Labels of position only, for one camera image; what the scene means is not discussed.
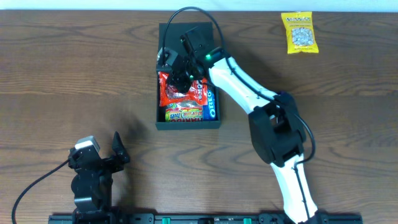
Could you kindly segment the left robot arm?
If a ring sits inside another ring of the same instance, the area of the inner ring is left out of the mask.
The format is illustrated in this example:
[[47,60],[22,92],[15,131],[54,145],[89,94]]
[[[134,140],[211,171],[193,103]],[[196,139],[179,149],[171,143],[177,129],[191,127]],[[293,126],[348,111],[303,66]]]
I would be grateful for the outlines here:
[[73,223],[128,223],[128,217],[112,206],[112,174],[124,170],[130,156],[118,132],[111,146],[114,154],[102,158],[94,136],[79,139],[70,149],[69,168],[76,172],[71,183],[75,211]]

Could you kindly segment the yellow candy bag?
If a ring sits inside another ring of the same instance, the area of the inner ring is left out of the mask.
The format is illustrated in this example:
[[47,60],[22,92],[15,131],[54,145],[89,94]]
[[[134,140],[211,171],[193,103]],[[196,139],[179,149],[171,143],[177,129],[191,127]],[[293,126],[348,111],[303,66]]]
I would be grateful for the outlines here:
[[281,19],[286,31],[288,54],[319,53],[312,12],[283,12]]

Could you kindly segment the red Hacks candy bag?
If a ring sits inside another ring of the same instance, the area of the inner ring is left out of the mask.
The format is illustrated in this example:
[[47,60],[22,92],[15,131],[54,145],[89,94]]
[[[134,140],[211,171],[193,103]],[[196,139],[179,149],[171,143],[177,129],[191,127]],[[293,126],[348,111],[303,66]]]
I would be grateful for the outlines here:
[[208,88],[195,80],[186,93],[179,92],[173,85],[167,83],[168,73],[159,72],[159,106],[167,106],[172,103],[194,101],[198,105],[207,105]]

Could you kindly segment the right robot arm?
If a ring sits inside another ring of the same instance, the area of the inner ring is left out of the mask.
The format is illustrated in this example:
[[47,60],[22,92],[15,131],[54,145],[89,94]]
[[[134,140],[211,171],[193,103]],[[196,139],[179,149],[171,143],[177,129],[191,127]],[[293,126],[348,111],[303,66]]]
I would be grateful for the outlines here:
[[211,48],[196,27],[181,35],[180,41],[183,55],[171,49],[167,34],[162,34],[158,63],[171,69],[171,83],[184,92],[194,81],[206,78],[242,107],[248,115],[252,146],[277,178],[285,214],[294,223],[314,222],[318,207],[304,171],[313,155],[304,155],[303,144],[309,138],[312,151],[316,144],[293,97],[260,85],[237,64],[225,45]]

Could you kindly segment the dark green gift box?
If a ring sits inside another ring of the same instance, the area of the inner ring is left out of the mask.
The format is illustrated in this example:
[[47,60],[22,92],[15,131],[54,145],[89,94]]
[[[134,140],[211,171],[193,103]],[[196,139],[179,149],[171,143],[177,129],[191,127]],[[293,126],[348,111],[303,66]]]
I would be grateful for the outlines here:
[[[181,56],[186,56],[187,52],[180,42],[180,36],[186,31],[197,27],[201,32],[205,42],[210,47],[215,46],[213,37],[213,24],[211,22],[183,22],[171,23],[167,30],[165,46],[170,47]],[[218,129],[221,126],[220,109],[219,109],[219,90],[212,88],[216,99],[216,120],[213,121],[199,121],[199,122],[166,122],[165,121],[165,107],[159,106],[159,84],[157,84],[157,103],[155,126],[160,130],[184,130],[184,129]]]

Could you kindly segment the blue Oreo pack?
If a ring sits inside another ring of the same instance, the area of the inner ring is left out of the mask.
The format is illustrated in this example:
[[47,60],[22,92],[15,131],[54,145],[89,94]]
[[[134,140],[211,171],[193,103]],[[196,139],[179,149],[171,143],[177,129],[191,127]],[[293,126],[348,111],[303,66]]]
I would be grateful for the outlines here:
[[203,105],[203,119],[205,121],[213,121],[216,120],[217,113],[216,113],[216,99],[215,94],[211,91],[207,91],[207,104]]

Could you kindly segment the green Haribo worms bag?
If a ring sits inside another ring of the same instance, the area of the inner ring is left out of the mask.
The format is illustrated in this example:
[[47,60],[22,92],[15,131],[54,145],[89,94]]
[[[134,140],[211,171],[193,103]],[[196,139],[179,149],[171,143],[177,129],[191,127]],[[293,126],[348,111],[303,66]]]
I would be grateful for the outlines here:
[[171,103],[165,109],[166,122],[203,121],[203,107],[194,101]]

